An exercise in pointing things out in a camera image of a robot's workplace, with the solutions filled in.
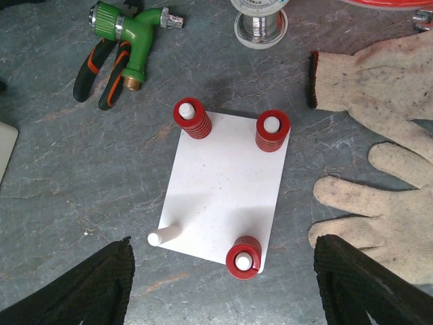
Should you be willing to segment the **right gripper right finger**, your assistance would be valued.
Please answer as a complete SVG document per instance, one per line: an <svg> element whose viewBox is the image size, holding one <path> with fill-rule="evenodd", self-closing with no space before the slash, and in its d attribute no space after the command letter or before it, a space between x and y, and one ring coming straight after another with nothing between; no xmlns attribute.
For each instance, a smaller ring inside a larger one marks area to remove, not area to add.
<svg viewBox="0 0 433 325"><path fill-rule="evenodd" d="M320 236L314 270L328 324L431 324L432 297L336 235Z"/></svg>

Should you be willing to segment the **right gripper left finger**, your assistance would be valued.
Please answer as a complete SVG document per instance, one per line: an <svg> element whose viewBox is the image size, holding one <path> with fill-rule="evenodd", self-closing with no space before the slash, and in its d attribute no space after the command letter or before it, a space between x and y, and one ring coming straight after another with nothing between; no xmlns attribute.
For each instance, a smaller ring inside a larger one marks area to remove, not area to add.
<svg viewBox="0 0 433 325"><path fill-rule="evenodd" d="M114 241L1 311L1 323L123 324L134 273L130 238Z"/></svg>

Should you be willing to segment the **red large spring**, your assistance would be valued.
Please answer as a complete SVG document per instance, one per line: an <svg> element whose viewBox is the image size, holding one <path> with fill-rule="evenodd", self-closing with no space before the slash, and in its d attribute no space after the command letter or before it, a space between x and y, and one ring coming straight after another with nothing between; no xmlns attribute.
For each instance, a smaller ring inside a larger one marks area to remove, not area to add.
<svg viewBox="0 0 433 325"><path fill-rule="evenodd" d="M212 129L212 122L200 100L186 97L173 108L173 118L190 137L204 139Z"/></svg>

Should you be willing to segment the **white spring tray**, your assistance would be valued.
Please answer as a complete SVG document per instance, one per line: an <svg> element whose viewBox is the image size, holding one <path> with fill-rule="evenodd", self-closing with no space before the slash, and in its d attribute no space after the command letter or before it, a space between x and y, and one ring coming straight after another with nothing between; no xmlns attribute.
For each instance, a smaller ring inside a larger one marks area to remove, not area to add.
<svg viewBox="0 0 433 325"><path fill-rule="evenodd" d="M16 128L0 122L0 181L3 180L17 138L18 130Z"/></svg>

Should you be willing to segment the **white work glove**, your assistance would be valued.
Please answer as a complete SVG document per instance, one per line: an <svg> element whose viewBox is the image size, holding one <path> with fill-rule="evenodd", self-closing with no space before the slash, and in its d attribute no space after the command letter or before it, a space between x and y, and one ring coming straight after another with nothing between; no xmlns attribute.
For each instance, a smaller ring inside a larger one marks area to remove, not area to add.
<svg viewBox="0 0 433 325"><path fill-rule="evenodd" d="M315 51L312 107L347 112L388 139L368 159L378 170L416 188L432 185L432 32L389 39L353 55Z"/></svg>
<svg viewBox="0 0 433 325"><path fill-rule="evenodd" d="M343 218L313 224L309 242L334 234L411 284L432 283L432 187L391 192L335 177L313 188L322 204Z"/></svg>

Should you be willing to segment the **white peg board fixture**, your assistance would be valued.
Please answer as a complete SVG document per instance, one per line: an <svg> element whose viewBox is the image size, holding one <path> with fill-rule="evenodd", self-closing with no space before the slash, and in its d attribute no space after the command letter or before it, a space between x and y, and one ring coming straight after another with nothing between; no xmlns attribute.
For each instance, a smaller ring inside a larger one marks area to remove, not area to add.
<svg viewBox="0 0 433 325"><path fill-rule="evenodd" d="M179 138L152 246L225 264L242 236L261 245L264 269L289 137L276 152L255 142L256 121L211 112L210 134Z"/></svg>

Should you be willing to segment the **red filament spool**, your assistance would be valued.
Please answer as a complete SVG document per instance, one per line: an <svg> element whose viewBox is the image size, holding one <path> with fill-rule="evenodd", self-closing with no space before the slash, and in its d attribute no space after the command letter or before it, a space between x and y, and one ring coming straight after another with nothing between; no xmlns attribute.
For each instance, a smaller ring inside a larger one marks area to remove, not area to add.
<svg viewBox="0 0 433 325"><path fill-rule="evenodd" d="M342 0L345 3L369 9L409 11L432 5L432 0Z"/></svg>

